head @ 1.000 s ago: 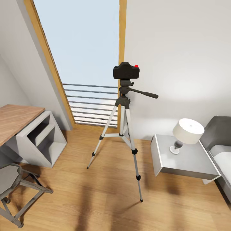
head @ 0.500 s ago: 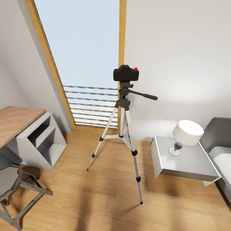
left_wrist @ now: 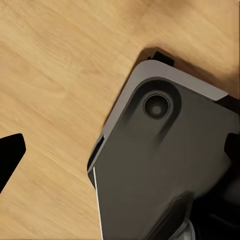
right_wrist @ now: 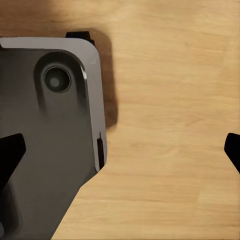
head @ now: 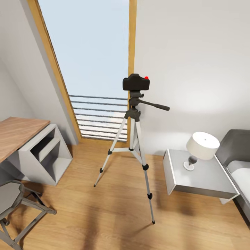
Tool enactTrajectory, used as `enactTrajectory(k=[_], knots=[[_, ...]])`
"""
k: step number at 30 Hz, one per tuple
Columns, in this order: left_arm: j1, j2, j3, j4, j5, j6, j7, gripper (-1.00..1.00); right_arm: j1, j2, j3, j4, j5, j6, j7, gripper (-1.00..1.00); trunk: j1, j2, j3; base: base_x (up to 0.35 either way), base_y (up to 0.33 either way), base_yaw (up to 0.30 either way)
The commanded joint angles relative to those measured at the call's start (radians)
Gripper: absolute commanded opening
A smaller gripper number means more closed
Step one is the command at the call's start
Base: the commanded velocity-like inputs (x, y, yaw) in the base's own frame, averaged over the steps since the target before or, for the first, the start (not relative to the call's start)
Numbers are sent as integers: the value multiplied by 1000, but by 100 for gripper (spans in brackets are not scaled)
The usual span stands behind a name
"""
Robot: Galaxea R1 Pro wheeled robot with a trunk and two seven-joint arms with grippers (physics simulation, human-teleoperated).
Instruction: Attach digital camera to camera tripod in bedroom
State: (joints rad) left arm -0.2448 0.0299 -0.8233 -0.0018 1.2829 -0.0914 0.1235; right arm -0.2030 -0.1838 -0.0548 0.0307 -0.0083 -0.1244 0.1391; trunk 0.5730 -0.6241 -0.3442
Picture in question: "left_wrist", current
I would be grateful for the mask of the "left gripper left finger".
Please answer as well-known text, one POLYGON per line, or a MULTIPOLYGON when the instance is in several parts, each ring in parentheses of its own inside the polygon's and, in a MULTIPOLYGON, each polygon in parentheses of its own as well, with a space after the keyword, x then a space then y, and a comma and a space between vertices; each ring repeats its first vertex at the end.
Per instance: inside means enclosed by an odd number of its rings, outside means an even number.
POLYGON ((26 152, 21 133, 0 138, 0 193, 26 152))

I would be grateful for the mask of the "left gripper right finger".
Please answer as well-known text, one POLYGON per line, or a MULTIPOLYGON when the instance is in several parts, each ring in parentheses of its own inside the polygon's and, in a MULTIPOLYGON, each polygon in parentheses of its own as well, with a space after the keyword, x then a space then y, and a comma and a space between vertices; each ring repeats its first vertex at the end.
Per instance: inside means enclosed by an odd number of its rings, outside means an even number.
POLYGON ((227 135, 224 151, 240 173, 240 134, 231 132, 227 135))

